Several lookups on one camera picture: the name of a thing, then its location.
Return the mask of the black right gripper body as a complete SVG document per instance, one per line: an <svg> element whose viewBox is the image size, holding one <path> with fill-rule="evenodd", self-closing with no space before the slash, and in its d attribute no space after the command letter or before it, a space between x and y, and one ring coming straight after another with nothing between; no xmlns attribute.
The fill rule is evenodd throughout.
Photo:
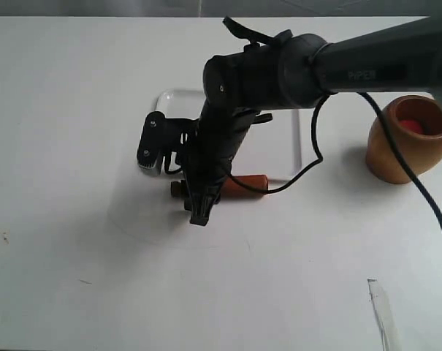
<svg viewBox="0 0 442 351"><path fill-rule="evenodd" d="M182 153L182 172L188 189L220 186L220 197L266 195L267 176L233 176L232 162L250 127L272 119L269 113L249 108L232 110L205 105ZM176 186L176 196L183 197L182 181Z"/></svg>

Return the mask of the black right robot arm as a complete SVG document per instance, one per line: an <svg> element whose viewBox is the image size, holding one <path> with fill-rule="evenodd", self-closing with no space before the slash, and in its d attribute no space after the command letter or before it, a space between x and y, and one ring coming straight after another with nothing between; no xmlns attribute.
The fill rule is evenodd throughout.
<svg viewBox="0 0 442 351"><path fill-rule="evenodd" d="M254 118L264 110L313 108L340 92L423 91L442 109L442 17L429 17L341 42L290 31L269 37L231 18L248 40L203 70L205 103L182 157L190 222L207 224L226 174Z"/></svg>

